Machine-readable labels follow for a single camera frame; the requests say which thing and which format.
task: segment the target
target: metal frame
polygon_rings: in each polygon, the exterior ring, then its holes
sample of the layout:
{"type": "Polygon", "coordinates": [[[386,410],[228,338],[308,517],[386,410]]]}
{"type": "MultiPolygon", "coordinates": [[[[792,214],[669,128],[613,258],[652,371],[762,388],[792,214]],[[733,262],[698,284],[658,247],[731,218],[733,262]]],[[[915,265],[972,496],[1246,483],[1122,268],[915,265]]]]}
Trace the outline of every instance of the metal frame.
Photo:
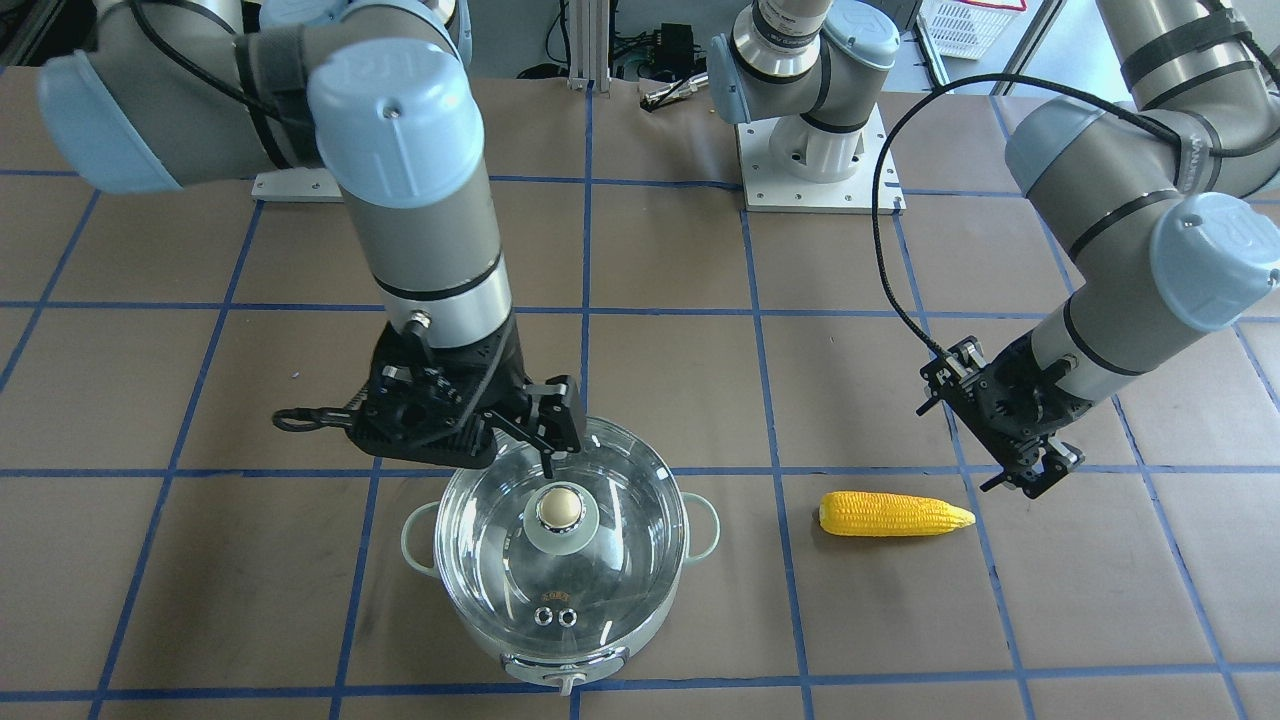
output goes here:
{"type": "Polygon", "coordinates": [[[915,29],[911,32],[915,33],[915,42],[920,46],[920,58],[924,60],[924,67],[929,70],[929,81],[933,83],[933,87],[942,87],[951,82],[951,76],[947,74],[947,65],[942,61],[938,49],[933,46],[933,36],[929,35],[928,20],[923,15],[916,18],[915,29]]]}
{"type": "Polygon", "coordinates": [[[9,38],[9,45],[0,47],[0,65],[28,64],[65,6],[67,0],[36,0],[9,38]]]}
{"type": "MultiPolygon", "coordinates": [[[[1021,40],[1018,41],[1018,47],[1014,49],[1014,54],[1009,56],[1009,61],[1005,63],[1006,73],[1021,73],[1030,64],[1032,58],[1044,44],[1044,37],[1048,36],[1050,28],[1053,27],[1053,22],[1057,20],[1059,15],[1062,14],[1062,8],[1066,6],[1066,0],[1044,0],[1044,3],[1036,10],[1032,17],[1030,24],[1027,26],[1027,31],[1023,32],[1021,40]]],[[[992,95],[1009,95],[1014,90],[1014,83],[1011,82],[997,82],[995,87],[991,88],[992,95]]]]}
{"type": "Polygon", "coordinates": [[[568,3],[568,86],[609,91],[609,46],[613,24],[609,0],[568,3]]]}

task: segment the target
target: pot lid knob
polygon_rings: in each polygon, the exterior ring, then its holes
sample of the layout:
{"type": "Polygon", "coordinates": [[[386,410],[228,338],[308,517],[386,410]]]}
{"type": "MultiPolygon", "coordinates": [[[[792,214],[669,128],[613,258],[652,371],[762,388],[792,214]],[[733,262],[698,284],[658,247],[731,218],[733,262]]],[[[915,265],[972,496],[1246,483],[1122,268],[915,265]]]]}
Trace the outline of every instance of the pot lid knob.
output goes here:
{"type": "Polygon", "coordinates": [[[582,496],[573,488],[556,486],[538,500],[538,521],[553,533],[567,533],[581,520],[585,511],[582,496]]]}

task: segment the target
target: corn cob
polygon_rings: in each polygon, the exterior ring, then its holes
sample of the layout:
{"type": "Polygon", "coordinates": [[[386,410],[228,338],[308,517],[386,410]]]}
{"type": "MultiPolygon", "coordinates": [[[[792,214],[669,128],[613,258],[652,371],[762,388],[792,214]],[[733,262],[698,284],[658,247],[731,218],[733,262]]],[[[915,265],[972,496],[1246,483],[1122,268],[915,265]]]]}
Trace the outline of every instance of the corn cob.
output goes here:
{"type": "Polygon", "coordinates": [[[973,523],[973,512],[963,507],[887,492],[828,492],[818,506],[818,524],[833,536],[941,536],[973,523]]]}

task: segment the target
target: glass pot lid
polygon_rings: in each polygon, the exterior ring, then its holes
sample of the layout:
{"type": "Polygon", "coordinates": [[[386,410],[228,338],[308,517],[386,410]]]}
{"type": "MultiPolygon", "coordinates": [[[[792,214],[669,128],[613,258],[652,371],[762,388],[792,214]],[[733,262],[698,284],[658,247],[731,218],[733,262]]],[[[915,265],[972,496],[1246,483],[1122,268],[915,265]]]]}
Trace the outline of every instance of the glass pot lid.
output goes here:
{"type": "Polygon", "coordinates": [[[498,433],[484,470],[445,489],[435,556],[463,620],[511,652],[572,660],[639,628],[673,591],[686,527],[671,470],[598,418],[582,452],[553,460],[498,433]]]}

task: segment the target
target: black cable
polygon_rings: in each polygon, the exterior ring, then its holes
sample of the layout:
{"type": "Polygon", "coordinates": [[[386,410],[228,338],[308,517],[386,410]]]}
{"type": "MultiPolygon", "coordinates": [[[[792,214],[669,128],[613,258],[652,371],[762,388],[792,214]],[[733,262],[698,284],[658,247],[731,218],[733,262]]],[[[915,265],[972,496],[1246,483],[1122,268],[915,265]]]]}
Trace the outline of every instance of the black cable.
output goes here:
{"type": "Polygon", "coordinates": [[[564,58],[566,59],[561,60],[556,55],[552,55],[552,32],[556,31],[556,24],[559,23],[559,22],[562,22],[564,19],[564,5],[566,5],[564,0],[559,0],[559,5],[561,5],[559,13],[554,18],[552,18],[552,24],[547,26],[547,37],[543,38],[543,50],[547,53],[547,56],[552,61],[567,65],[568,64],[568,38],[566,38],[566,41],[564,41],[564,58]]]}
{"type": "Polygon", "coordinates": [[[564,41],[564,64],[573,64],[573,51],[568,47],[568,0],[561,0],[561,38],[564,41]]]}
{"type": "Polygon", "coordinates": [[[929,351],[933,352],[933,355],[936,355],[937,357],[946,356],[947,351],[943,350],[943,347],[938,345],[936,340],[929,337],[929,333],[920,329],[920,327],[915,324],[915,320],[913,320],[911,316],[906,314],[906,310],[902,309],[902,305],[897,301],[897,297],[893,295],[893,288],[888,281],[888,270],[884,266],[884,243],[883,240],[881,240],[881,229],[879,229],[879,178],[881,173],[883,173],[884,170],[884,163],[888,159],[890,146],[897,137],[897,133],[902,131],[902,127],[906,126],[906,123],[911,118],[914,118],[916,113],[923,110],[929,102],[933,102],[934,100],[942,97],[943,95],[951,92],[952,90],[956,90],[959,87],[965,87],[969,85],[978,85],[982,82],[1012,82],[1020,85],[1030,85],[1033,87],[1041,87],[1043,90],[1056,91],[1062,95],[1075,97],[1076,100],[1080,100],[1083,102],[1088,102],[1094,108],[1106,110],[1119,117],[1120,119],[1125,120],[1126,123],[1130,123],[1153,135],[1160,141],[1166,142],[1174,147],[1178,147],[1179,143],[1181,142],[1178,137],[1178,133],[1175,133],[1174,131],[1161,124],[1157,124],[1153,120],[1143,118],[1142,115],[1132,110],[1126,110],[1116,105],[1115,102],[1108,102],[1107,100],[1103,100],[1096,95],[1080,90],[1075,90],[1074,87],[1068,87],[1065,85],[1060,85],[1047,79],[1014,74],[1014,73],[987,73],[987,74],[961,78],[955,82],[948,82],[947,85],[934,88],[932,92],[924,96],[923,100],[913,105],[911,109],[908,110],[906,114],[904,114],[902,118],[893,124],[893,129],[891,129],[888,135],[884,137],[884,145],[881,147],[879,155],[876,159],[876,169],[872,174],[872,238],[876,243],[876,266],[879,270],[881,287],[883,287],[884,290],[884,297],[888,299],[888,304],[891,307],[893,307],[893,313],[897,314],[897,316],[915,334],[915,337],[920,338],[920,342],[923,342],[924,346],[928,347],[929,351]]]}
{"type": "Polygon", "coordinates": [[[634,38],[634,40],[618,38],[617,41],[621,45],[618,45],[618,46],[616,46],[613,49],[613,58],[614,59],[622,58],[627,53],[634,53],[635,50],[639,50],[641,47],[653,47],[654,45],[658,44],[657,38],[648,37],[648,33],[643,33],[639,38],[634,38]]]}
{"type": "MultiPolygon", "coordinates": [[[[1222,5],[1221,0],[1199,0],[1199,4],[1201,4],[1201,6],[1203,6],[1204,9],[1207,9],[1211,13],[1224,13],[1224,12],[1226,12],[1226,6],[1222,5]]],[[[1240,35],[1238,35],[1235,37],[1242,44],[1244,44],[1244,46],[1249,50],[1249,53],[1253,55],[1253,58],[1262,65],[1262,68],[1267,72],[1267,76],[1271,78],[1271,82],[1276,86],[1276,88],[1280,88],[1280,68],[1277,68],[1276,64],[1274,61],[1271,61],[1271,56],[1267,55],[1266,51],[1263,51],[1262,47],[1258,46],[1258,42],[1256,40],[1253,40],[1253,33],[1249,32],[1249,31],[1245,31],[1245,32],[1242,32],[1240,35]]],[[[1266,138],[1263,138],[1263,140],[1261,140],[1258,142],[1254,142],[1253,145],[1249,145],[1248,147],[1235,147],[1235,149],[1230,149],[1230,150],[1215,149],[1215,150],[1210,150],[1210,156],[1211,158],[1247,158],[1249,155],[1256,155],[1258,152],[1262,152],[1263,150],[1266,150],[1267,147],[1271,147],[1276,142],[1280,142],[1280,126],[1276,126],[1276,129],[1274,129],[1271,132],[1271,135],[1268,135],[1266,138]]]]}
{"type": "Polygon", "coordinates": [[[146,13],[142,12],[142,0],[125,0],[125,4],[129,6],[129,12],[133,14],[133,20],[138,24],[138,29],[142,31],[142,35],[147,38],[147,41],[150,41],[151,45],[154,45],[156,50],[163,53],[166,58],[177,63],[178,67],[187,70],[188,73],[195,76],[197,79],[200,79],[209,87],[212,87],[214,90],[221,92],[227,97],[230,97],[236,102],[239,102],[241,105],[244,105],[251,110],[256,110],[278,123],[292,124],[305,128],[314,127],[310,123],[300,122],[293,118],[280,117],[280,113],[275,108],[268,106],[257,97],[251,97],[246,95],[241,90],[233,87],[230,83],[223,81],[218,76],[197,65],[196,61],[192,60],[191,58],[187,58],[186,55],[179,53],[178,49],[175,49],[173,45],[169,45],[169,42],[164,37],[161,37],[160,33],[156,31],[155,26],[151,24],[150,18],[147,18],[146,13]]]}

